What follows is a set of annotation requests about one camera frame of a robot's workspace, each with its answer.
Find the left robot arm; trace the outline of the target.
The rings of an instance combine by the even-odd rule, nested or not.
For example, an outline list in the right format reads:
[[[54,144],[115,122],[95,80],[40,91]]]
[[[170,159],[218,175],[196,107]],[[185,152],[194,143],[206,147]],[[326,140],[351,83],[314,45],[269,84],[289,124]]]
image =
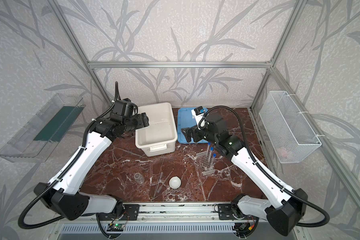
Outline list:
[[[130,99],[122,99],[116,84],[111,107],[92,119],[84,131],[82,144],[66,165],[48,183],[36,185],[36,198],[20,214],[18,226],[24,230],[36,229],[62,219],[73,221],[81,216],[99,214],[109,214],[116,219],[122,217],[125,208],[121,199],[85,194],[80,189],[89,170],[115,139],[148,126],[147,114],[140,114],[137,105]],[[27,224],[27,214],[39,201],[59,216],[42,223]]]

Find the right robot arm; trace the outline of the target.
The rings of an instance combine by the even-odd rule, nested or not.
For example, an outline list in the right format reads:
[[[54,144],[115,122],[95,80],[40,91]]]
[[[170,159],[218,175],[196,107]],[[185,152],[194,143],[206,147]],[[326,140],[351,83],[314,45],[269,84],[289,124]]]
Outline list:
[[[279,234],[287,236],[294,227],[318,228],[330,222],[330,215],[321,207],[309,202],[302,189],[293,189],[280,180],[251,151],[245,133],[231,135],[224,118],[202,106],[192,110],[196,125],[182,128],[186,141],[205,140],[221,156],[241,169],[265,194],[266,199],[237,196],[232,202],[234,216],[254,216],[268,221]]]

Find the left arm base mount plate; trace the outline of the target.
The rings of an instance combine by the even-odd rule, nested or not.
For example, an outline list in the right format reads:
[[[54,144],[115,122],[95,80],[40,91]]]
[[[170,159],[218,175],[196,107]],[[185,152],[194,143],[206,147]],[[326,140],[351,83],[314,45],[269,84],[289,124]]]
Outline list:
[[[139,210],[138,204],[116,205],[110,213],[99,213],[99,219],[100,221],[136,221]]]

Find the clear acrylic test tube rack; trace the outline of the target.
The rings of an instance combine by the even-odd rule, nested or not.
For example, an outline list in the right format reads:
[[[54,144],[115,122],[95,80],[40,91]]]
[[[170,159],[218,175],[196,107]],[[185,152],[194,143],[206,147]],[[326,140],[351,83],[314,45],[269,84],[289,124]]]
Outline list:
[[[216,171],[215,167],[211,169],[209,163],[206,162],[206,152],[196,154],[196,164],[203,176],[214,174]]]

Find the small clear glass beaker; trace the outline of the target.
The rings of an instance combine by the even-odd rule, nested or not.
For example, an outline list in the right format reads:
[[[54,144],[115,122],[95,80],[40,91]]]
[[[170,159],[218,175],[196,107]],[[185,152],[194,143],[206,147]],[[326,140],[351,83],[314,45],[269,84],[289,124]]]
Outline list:
[[[145,183],[145,178],[141,173],[134,174],[134,180],[137,184],[142,185]]]

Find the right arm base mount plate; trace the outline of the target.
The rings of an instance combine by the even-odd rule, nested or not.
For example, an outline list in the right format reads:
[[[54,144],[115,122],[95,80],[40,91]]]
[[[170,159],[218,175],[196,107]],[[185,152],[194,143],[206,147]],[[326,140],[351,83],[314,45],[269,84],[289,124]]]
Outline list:
[[[237,218],[234,216],[231,204],[216,204],[214,206],[214,211],[218,214],[218,218],[221,221],[232,221],[232,222],[256,222],[259,219],[253,216],[244,216]]]

